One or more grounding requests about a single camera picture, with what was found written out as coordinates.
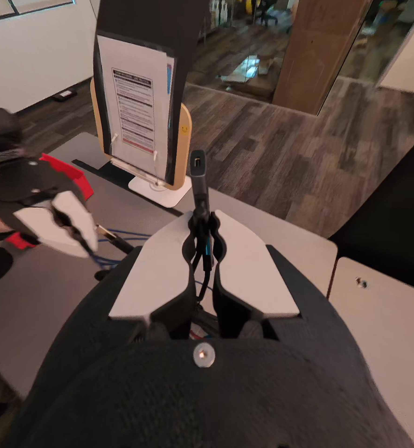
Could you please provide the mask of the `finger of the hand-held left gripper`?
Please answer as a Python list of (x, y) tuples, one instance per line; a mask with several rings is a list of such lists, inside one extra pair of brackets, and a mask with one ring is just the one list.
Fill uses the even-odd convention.
[(68, 219), (75, 235), (82, 238), (81, 244), (84, 243), (91, 252), (96, 252), (98, 250), (96, 224), (84, 202), (72, 191), (63, 191), (55, 196), (52, 206)]
[(51, 207), (27, 207), (13, 216), (43, 245), (77, 258), (89, 258), (91, 251), (81, 244), (81, 237), (70, 228), (70, 222)]

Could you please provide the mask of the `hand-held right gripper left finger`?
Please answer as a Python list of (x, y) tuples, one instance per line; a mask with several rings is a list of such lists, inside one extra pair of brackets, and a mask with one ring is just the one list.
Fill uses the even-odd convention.
[(192, 216), (186, 212), (145, 242), (109, 312), (111, 319), (151, 320), (188, 288), (192, 257), (185, 259), (183, 244), (191, 235)]

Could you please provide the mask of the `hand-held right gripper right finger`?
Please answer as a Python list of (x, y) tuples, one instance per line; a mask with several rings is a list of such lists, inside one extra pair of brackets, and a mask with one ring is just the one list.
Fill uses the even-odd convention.
[(298, 316), (299, 308), (264, 241), (223, 211), (214, 211), (212, 221), (221, 293), (264, 319)]

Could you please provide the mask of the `red plastic bin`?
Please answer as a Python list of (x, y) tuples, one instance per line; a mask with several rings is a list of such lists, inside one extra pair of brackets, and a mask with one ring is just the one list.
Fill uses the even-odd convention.
[(81, 170), (54, 157), (43, 154), (38, 159), (0, 161), (0, 220), (13, 229), (0, 233), (0, 241), (17, 233), (31, 245), (40, 244), (13, 214), (27, 207), (52, 207), (55, 196), (63, 191), (75, 193), (86, 208), (87, 199), (94, 193)]

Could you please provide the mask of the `grey usb hub with cable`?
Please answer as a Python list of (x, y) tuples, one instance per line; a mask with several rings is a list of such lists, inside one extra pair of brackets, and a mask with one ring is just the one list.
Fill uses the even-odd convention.
[(197, 297), (197, 301), (201, 302), (208, 289), (213, 266), (210, 242), (210, 202), (206, 181), (207, 165), (204, 150), (193, 150), (191, 152), (189, 168), (194, 199), (193, 231), (197, 240), (196, 254), (192, 266), (193, 271), (196, 271), (199, 261), (202, 260), (204, 270), (204, 280)]

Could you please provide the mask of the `dark rectangular desk mat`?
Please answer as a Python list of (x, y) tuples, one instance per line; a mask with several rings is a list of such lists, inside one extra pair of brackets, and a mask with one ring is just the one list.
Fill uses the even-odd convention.
[(71, 162), (73, 165), (78, 166), (79, 168), (82, 168), (85, 171), (91, 172), (92, 174), (128, 191), (129, 193), (135, 194), (137, 197), (142, 198), (143, 200), (147, 201), (148, 203), (153, 204), (154, 206), (165, 210), (166, 212), (170, 213), (173, 216), (179, 217), (182, 216), (182, 212), (176, 210), (175, 208), (165, 208), (162, 205), (157, 204), (156, 202), (152, 201), (151, 199), (146, 198), (144, 195), (140, 193), (135, 193), (132, 190), (129, 189), (128, 184), (131, 180), (135, 178), (135, 176), (131, 173), (128, 173), (116, 166), (114, 166), (112, 163), (107, 162), (105, 163), (101, 168), (96, 169), (92, 167), (91, 165), (78, 160), (74, 159)]

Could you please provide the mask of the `black floor outlet box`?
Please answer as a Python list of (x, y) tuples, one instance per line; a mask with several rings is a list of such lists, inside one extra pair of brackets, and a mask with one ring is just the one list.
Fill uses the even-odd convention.
[(70, 87), (54, 94), (51, 98), (56, 102), (62, 103), (75, 96), (77, 96), (77, 90), (75, 88)]

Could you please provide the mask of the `instruction board on white stand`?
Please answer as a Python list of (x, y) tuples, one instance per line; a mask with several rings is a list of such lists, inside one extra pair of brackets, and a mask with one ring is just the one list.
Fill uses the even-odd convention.
[(174, 208), (186, 175), (192, 119), (183, 93), (209, 1), (103, 0), (91, 96), (98, 140), (126, 189)]

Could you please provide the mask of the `large paned window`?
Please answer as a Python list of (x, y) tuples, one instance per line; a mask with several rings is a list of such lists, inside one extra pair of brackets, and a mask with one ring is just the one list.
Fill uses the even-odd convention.
[(0, 20), (75, 4), (74, 0), (0, 0)]

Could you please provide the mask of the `wooden column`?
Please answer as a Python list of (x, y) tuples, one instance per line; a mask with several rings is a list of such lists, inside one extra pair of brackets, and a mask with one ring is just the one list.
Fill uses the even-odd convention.
[(300, 0), (272, 104), (318, 115), (367, 13), (368, 0)]

